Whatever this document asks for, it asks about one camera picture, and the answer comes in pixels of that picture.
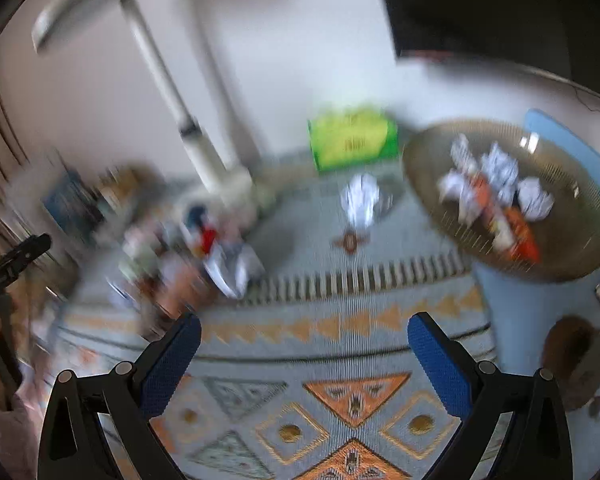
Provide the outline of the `brown woven basket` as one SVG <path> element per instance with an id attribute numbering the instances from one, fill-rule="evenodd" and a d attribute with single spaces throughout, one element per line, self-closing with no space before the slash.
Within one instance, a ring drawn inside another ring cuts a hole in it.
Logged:
<path id="1" fill-rule="evenodd" d="M 405 175 L 462 252 L 532 282 L 600 267 L 600 186 L 554 142 L 505 122 L 452 120 L 415 134 Z"/>

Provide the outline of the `black wall television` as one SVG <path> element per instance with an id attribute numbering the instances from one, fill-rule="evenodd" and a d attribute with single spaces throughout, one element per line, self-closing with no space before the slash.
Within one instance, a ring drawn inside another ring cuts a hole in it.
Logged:
<path id="1" fill-rule="evenodd" d="M 600 0 L 385 0 L 394 50 L 534 68 L 600 94 Z"/>

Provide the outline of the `crumpled white paper ball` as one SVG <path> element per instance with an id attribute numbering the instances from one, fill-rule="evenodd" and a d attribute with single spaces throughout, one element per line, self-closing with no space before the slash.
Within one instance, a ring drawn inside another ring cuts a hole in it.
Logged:
<path id="1" fill-rule="evenodd" d="M 368 229 L 375 221 L 380 187 L 371 174 L 357 174 L 340 192 L 340 204 L 349 226 L 357 231 Z"/>

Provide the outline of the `patterned table mat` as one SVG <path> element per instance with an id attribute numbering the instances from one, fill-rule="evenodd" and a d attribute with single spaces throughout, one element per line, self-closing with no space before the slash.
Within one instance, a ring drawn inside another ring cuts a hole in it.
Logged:
<path id="1" fill-rule="evenodd" d="M 201 345 L 152 426 L 189 479 L 419 479 L 458 421 L 408 345 L 430 314 L 476 360 L 498 357 L 468 260 L 430 226 L 395 160 L 370 166 L 393 197 L 352 234 L 347 171 L 280 168 L 249 234 L 265 268 L 244 299 L 200 312 Z"/>

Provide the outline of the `white desk lamp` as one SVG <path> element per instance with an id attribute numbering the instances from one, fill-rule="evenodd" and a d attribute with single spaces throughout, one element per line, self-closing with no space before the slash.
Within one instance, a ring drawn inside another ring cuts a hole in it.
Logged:
<path id="1" fill-rule="evenodd" d="M 189 113 L 137 0 L 56 0 L 48 4 L 38 14 L 32 26 L 31 37 L 35 52 L 42 54 L 56 47 L 111 3 L 120 6 L 140 55 L 174 119 L 184 150 L 200 180 L 199 184 L 189 188 L 186 196 L 230 209 L 257 206 L 256 187 L 250 171 L 242 165 L 227 169 L 197 119 Z"/>

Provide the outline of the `green tissue box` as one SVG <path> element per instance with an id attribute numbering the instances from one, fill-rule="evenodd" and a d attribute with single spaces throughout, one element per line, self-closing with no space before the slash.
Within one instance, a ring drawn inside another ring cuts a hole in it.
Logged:
<path id="1" fill-rule="evenodd" d="M 311 119 L 308 130 L 318 172 L 398 156 L 398 126 L 373 107 L 329 110 Z"/>

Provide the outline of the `brown pen holder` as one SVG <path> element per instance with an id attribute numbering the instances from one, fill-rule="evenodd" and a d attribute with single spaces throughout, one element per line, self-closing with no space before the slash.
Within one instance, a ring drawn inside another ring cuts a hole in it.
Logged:
<path id="1" fill-rule="evenodd" d="M 110 168 L 97 187 L 104 201 L 118 209 L 145 184 L 154 182 L 157 174 L 146 165 L 126 165 Z"/>

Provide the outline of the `crumpled paper by duck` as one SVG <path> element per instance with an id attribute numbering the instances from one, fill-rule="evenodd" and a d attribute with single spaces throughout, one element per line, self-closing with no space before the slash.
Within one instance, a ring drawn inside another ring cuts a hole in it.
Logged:
<path id="1" fill-rule="evenodd" d="M 264 275 L 262 262 L 245 242 L 214 242 L 204 268 L 216 288 L 234 300 L 244 298 L 249 285 Z"/>

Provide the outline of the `stack of books and papers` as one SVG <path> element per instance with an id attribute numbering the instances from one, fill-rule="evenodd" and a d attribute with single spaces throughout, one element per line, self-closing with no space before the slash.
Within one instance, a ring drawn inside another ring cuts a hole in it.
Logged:
<path id="1" fill-rule="evenodd" d="M 38 154 L 9 181 L 5 207 L 34 234 L 50 234 L 54 245 L 93 243 L 102 214 L 97 198 L 57 150 Z"/>

